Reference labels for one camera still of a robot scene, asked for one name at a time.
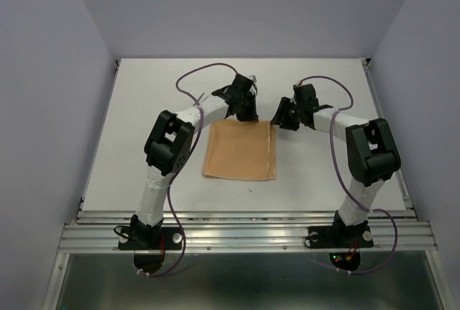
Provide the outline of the orange cloth napkin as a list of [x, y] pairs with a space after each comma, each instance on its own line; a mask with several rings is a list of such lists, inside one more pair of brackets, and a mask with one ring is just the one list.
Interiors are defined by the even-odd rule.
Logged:
[[276, 179], [276, 127], [268, 121], [212, 123], [203, 175], [232, 181]]

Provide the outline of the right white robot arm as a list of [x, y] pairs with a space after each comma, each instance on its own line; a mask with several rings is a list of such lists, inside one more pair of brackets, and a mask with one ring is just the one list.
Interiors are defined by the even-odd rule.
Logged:
[[[293, 86], [293, 97], [283, 96], [270, 124], [281, 129], [297, 131], [305, 126], [328, 134], [336, 177], [346, 193], [337, 211], [338, 224], [331, 227], [332, 240], [347, 245], [357, 236], [355, 226], [364, 223], [374, 210], [371, 206], [385, 181], [391, 179], [401, 166], [401, 159], [388, 122], [385, 119], [359, 119], [345, 111], [354, 105], [349, 89], [345, 107], [321, 104], [313, 85]], [[351, 181], [345, 185], [337, 162], [334, 140], [346, 144], [346, 157]]]

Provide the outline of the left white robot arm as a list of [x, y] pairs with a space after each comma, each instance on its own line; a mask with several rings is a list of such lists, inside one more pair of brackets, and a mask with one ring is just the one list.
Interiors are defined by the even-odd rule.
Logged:
[[187, 163], [204, 127], [235, 116], [240, 122], [258, 122], [257, 85], [254, 76], [236, 74], [232, 83], [203, 99], [194, 99], [189, 109], [162, 111], [144, 146], [147, 180], [138, 209], [130, 220], [137, 229], [135, 240], [145, 248], [160, 239], [163, 207], [173, 178]]

